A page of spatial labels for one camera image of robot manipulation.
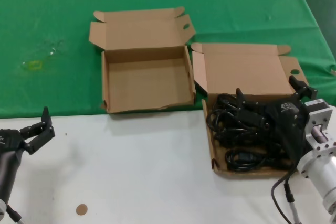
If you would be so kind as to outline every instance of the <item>open cardboard box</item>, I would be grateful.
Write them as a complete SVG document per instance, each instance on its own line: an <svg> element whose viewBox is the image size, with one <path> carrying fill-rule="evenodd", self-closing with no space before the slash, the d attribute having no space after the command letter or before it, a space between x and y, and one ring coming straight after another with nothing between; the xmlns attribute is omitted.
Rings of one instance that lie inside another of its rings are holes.
<svg viewBox="0 0 336 224"><path fill-rule="evenodd" d="M205 119L222 93L236 95L240 88L247 99L272 101L293 94L288 79L293 73L298 80L307 80L296 58L282 56L290 47L258 44L200 44L193 43L195 81L208 93L202 101ZM227 170L226 148L214 140L207 128L211 166L218 174L242 174ZM264 167L245 175L277 176L283 171Z"/></svg>
<svg viewBox="0 0 336 224"><path fill-rule="evenodd" d="M101 47L108 113L192 105L195 85L185 43L195 35L184 8L94 12L90 42Z"/></svg>

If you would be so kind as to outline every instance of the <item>white label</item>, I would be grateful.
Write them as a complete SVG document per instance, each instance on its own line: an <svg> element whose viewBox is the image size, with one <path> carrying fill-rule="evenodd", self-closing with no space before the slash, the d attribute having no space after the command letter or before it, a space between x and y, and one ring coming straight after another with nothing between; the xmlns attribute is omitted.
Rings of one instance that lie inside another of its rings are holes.
<svg viewBox="0 0 336 224"><path fill-rule="evenodd" d="M318 103L321 103L321 102L324 102L324 100L323 99L317 99L317 100L314 100L314 101L305 102L305 105L310 106L310 105L318 104Z"/></svg>

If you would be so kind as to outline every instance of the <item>white surface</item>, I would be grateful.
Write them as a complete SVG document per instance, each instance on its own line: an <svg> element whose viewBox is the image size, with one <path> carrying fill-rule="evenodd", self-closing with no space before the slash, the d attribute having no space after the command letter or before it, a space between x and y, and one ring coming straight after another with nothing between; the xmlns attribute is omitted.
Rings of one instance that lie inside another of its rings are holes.
<svg viewBox="0 0 336 224"><path fill-rule="evenodd" d="M0 120L0 128L38 121ZM27 224L285 223L270 196L276 179L227 179L211 170L202 111L53 123L56 137L24 154L9 201ZM291 188L303 224L328 223L310 180L294 176ZM283 190L276 195L292 219ZM86 215L76 214L79 204ZM12 221L6 215L1 223Z"/></svg>

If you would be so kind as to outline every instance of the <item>cardboard box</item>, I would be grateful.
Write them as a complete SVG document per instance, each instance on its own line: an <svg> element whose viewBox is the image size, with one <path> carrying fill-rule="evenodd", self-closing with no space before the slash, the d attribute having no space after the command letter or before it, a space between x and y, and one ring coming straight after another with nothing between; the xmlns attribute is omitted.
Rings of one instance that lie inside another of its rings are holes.
<svg viewBox="0 0 336 224"><path fill-rule="evenodd" d="M195 81L208 93L207 102L202 101L205 118L221 93L235 96L240 88L247 99L272 101L293 94L288 83L293 73L298 80L307 82L298 60L282 56L290 51L286 45L193 43L192 49ZM214 172L242 174L227 170L224 157L227 149L213 139L208 127L207 136ZM270 176L284 172L264 167L248 174Z"/></svg>
<svg viewBox="0 0 336 224"><path fill-rule="evenodd" d="M184 8L94 12L90 42L101 47L108 113L192 105L195 85L185 43L195 35Z"/></svg>

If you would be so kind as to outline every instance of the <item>green table cloth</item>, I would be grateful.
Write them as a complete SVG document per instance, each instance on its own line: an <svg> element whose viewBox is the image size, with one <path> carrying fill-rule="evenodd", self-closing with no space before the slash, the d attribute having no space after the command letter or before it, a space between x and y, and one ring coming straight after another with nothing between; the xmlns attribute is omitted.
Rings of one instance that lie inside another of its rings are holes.
<svg viewBox="0 0 336 224"><path fill-rule="evenodd" d="M288 44L319 97L336 105L335 60L305 0L0 0L0 118L105 113L93 12L184 6L198 42ZM201 108L197 94L194 107Z"/></svg>

